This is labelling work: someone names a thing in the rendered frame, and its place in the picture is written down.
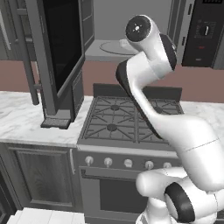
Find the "grey oven door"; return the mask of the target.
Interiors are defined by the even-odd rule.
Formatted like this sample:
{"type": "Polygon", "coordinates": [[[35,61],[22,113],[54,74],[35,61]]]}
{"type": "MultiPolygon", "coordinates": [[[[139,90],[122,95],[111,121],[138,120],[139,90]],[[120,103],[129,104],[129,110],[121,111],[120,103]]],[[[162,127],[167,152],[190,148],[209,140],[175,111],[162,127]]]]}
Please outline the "grey oven door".
{"type": "Polygon", "coordinates": [[[83,178],[80,184],[87,224],[134,224],[146,208],[148,199],[141,196],[135,179],[83,178]]]}

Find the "grey microwave oven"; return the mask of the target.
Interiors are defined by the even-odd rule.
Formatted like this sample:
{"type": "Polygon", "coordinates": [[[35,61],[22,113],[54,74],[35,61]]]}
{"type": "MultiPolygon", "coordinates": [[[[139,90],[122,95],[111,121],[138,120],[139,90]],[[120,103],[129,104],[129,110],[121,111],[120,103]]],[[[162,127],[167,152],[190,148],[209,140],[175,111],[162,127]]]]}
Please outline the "grey microwave oven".
{"type": "Polygon", "coordinates": [[[118,60],[132,55],[104,52],[100,45],[127,39],[125,26],[146,15],[177,47],[184,67],[224,70],[224,0],[81,0],[88,60],[118,60]]]}

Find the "dark grey microwave door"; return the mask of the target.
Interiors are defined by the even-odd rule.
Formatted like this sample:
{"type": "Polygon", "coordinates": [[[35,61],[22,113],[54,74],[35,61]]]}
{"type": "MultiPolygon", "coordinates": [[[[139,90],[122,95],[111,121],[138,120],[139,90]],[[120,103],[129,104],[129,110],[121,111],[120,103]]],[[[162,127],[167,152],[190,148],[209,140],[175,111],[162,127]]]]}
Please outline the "dark grey microwave door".
{"type": "Polygon", "coordinates": [[[66,130],[84,101],[81,0],[25,0],[36,54],[43,128],[66,130]]]}

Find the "grey cupboard door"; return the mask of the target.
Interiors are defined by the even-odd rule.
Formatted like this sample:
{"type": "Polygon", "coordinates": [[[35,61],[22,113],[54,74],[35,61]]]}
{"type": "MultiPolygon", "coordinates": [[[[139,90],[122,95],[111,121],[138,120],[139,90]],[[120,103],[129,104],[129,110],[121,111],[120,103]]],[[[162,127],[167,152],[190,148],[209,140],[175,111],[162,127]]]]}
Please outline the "grey cupboard door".
{"type": "Polygon", "coordinates": [[[15,183],[24,193],[24,207],[73,211],[69,152],[60,148],[8,148],[15,183]]]}

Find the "grey wall cupboard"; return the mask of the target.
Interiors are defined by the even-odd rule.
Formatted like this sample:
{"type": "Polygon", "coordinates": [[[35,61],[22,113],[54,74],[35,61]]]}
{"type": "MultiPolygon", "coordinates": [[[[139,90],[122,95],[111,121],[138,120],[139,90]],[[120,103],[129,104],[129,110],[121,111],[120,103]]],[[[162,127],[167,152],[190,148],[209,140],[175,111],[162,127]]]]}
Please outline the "grey wall cupboard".
{"type": "MultiPolygon", "coordinates": [[[[25,0],[17,0],[17,7],[26,9],[25,0]]],[[[24,30],[25,40],[28,46],[32,42],[31,29],[27,15],[20,15],[24,30]]],[[[6,60],[22,60],[18,36],[11,14],[9,0],[0,0],[0,36],[3,41],[6,60]]]]}

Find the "grey gas hob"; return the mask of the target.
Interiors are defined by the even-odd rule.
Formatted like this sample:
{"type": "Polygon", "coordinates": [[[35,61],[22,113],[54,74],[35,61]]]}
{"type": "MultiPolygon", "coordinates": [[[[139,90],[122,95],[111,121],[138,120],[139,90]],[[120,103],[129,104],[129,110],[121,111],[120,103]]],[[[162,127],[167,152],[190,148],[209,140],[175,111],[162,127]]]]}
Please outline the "grey gas hob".
{"type": "Polygon", "coordinates": [[[92,100],[78,145],[171,151],[167,141],[154,135],[133,101],[116,84],[93,85],[92,100]]]}

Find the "white panelled block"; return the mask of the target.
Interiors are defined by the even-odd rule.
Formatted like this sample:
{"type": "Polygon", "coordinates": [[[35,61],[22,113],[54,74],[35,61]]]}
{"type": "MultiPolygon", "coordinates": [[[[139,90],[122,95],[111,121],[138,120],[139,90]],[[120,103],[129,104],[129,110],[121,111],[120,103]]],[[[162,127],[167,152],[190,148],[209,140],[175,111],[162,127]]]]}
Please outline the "white panelled block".
{"type": "Polygon", "coordinates": [[[25,207],[17,210],[6,224],[85,224],[83,213],[25,207]]]}

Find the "glass microwave turntable plate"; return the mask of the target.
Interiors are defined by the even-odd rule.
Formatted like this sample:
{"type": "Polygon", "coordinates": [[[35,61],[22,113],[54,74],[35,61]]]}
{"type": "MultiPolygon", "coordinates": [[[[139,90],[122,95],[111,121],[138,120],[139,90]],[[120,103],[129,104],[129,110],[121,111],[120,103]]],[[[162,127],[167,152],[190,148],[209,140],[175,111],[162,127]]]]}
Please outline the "glass microwave turntable plate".
{"type": "Polygon", "coordinates": [[[132,47],[126,38],[104,42],[100,48],[106,53],[117,55],[135,55],[138,53],[138,50],[132,47]]]}

